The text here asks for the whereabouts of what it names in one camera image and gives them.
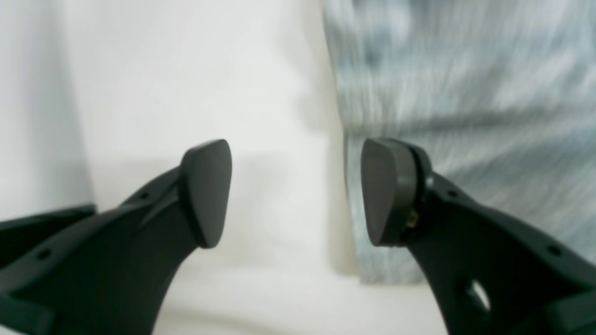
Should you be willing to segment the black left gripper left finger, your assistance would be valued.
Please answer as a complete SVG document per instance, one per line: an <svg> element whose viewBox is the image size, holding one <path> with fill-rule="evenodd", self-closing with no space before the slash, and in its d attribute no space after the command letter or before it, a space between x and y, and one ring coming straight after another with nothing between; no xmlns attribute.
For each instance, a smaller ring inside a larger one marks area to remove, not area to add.
<svg viewBox="0 0 596 335"><path fill-rule="evenodd" d="M150 335L180 265L215 248L228 142L190 148L112 210L93 204L1 223L1 325L26 335Z"/></svg>

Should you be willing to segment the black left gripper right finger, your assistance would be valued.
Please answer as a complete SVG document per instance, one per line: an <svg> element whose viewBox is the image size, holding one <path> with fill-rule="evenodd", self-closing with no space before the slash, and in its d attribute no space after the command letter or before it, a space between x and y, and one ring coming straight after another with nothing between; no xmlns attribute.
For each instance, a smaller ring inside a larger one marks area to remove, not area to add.
<svg viewBox="0 0 596 335"><path fill-rule="evenodd" d="M364 140L368 237L407 248L451 335L593 335L595 267L553 237L471 199L426 152Z"/></svg>

